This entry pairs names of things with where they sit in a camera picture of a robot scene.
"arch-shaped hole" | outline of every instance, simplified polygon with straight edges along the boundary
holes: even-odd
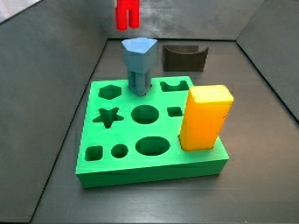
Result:
[[[136,151],[145,156],[159,156],[169,150],[169,142],[160,136],[141,138],[136,144]]]
[[[159,111],[153,106],[141,105],[132,110],[133,120],[141,124],[153,123],[159,118]]]
[[[189,90],[189,86],[185,80],[181,80],[176,86],[171,86],[164,81],[160,82],[161,90],[164,92],[173,92],[173,91],[185,91]]]
[[[103,158],[103,147],[101,146],[91,146],[85,150],[85,160],[96,161]]]
[[[128,149],[123,144],[117,144],[113,146],[111,154],[115,158],[123,158],[127,155]]]

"blue block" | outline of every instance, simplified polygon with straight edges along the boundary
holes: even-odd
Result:
[[[157,40],[152,38],[131,38],[121,41],[127,70],[145,74],[157,55]]]
[[[151,67],[156,60],[157,44],[152,38],[131,38],[123,42],[128,87],[144,96],[151,87]]]

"oval hole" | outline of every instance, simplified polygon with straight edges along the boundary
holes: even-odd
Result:
[[[112,148],[111,154],[115,158],[123,158],[127,155],[128,149],[123,144],[115,145]]]
[[[169,142],[160,136],[141,138],[136,144],[136,151],[145,156],[159,156],[169,150]]]

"square hole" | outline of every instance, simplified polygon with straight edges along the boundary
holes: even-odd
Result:
[[[167,108],[168,116],[183,116],[183,110],[180,107]]]

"shaped hole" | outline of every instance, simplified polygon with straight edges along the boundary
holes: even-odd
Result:
[[[161,90],[164,92],[173,92],[173,91],[185,91],[185,90],[189,90],[189,86],[188,86],[185,80],[181,80],[180,83],[179,83],[179,85],[176,85],[176,86],[171,86],[164,81],[161,81],[160,82],[160,86],[161,86]]]
[[[112,108],[111,110],[100,108],[97,111],[99,117],[96,117],[92,122],[104,123],[105,128],[109,129],[113,122],[124,120],[124,117],[117,114],[117,111],[119,108]]]
[[[137,123],[149,124],[157,120],[159,111],[149,105],[141,105],[133,109],[131,116]]]
[[[97,91],[97,96],[107,100],[112,100],[117,98],[120,95],[121,95],[121,87],[117,87],[115,85],[108,85]]]
[[[160,136],[141,138],[136,144],[136,151],[145,156],[159,156],[169,150],[169,142]]]
[[[168,116],[183,116],[183,110],[180,107],[169,107],[167,108]]]
[[[123,144],[115,145],[112,148],[111,154],[115,158],[123,158],[127,155],[128,149]]]
[[[103,158],[103,147],[101,146],[91,146],[85,150],[85,160],[96,161]]]

